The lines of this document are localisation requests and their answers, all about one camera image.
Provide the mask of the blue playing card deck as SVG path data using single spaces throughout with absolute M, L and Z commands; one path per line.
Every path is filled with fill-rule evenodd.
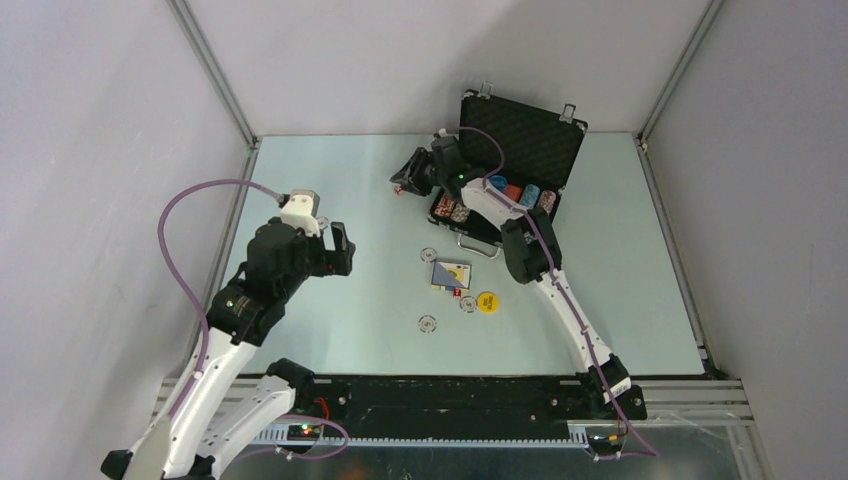
M 440 290 L 465 291 L 470 288 L 471 273 L 471 264 L 436 260 L 432 263 L 430 286 Z

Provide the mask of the black poker set case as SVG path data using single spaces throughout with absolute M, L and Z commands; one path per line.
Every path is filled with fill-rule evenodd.
M 479 90 L 468 89 L 460 106 L 460 151 L 469 164 L 482 167 L 485 174 L 494 171 L 508 184 L 522 189 L 534 184 L 541 192 L 556 192 L 556 205 L 548 214 L 553 217 L 589 128 L 586 121 L 573 116 L 574 110 L 574 105 L 567 104 L 557 113 L 495 96 L 489 84 Z M 438 200 L 448 195 L 438 186 L 431 186 L 432 190 L 437 196 L 428 221 L 456 233 L 458 240 L 501 246 L 499 228 L 477 212 L 471 212 L 461 224 L 434 216 Z

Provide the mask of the yellow big blind button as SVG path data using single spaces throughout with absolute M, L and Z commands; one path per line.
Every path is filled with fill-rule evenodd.
M 476 298 L 477 309 L 485 314 L 497 313 L 500 309 L 500 298 L 491 291 L 480 293 Z

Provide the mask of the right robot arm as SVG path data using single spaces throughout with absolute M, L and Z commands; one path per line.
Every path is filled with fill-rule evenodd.
M 390 182 L 400 191 L 425 197 L 438 187 L 454 202 L 483 217 L 501 234 L 501 251 L 512 278 L 536 288 L 559 316 L 573 343 L 575 365 L 585 411 L 606 418 L 622 403 L 632 380 L 622 361 L 601 339 L 576 299 L 562 269 L 562 252 L 551 219 L 540 206 L 527 207 L 498 189 L 492 178 L 506 166 L 504 148 L 488 133 L 499 156 L 498 165 L 487 171 L 465 159 L 460 139 L 436 136 L 428 149 L 420 147 Z

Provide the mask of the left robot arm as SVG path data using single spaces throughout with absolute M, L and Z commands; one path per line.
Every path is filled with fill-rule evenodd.
M 256 230 L 245 260 L 201 310 L 198 343 L 162 410 L 131 448 L 103 460 L 107 478 L 217 479 L 284 416 L 308 431 L 343 430 L 317 393 L 314 372 L 289 359 L 271 363 L 246 399 L 213 419 L 303 283 L 352 271 L 355 246 L 343 223 L 319 219 L 317 193 L 294 190 L 274 198 L 278 214 Z

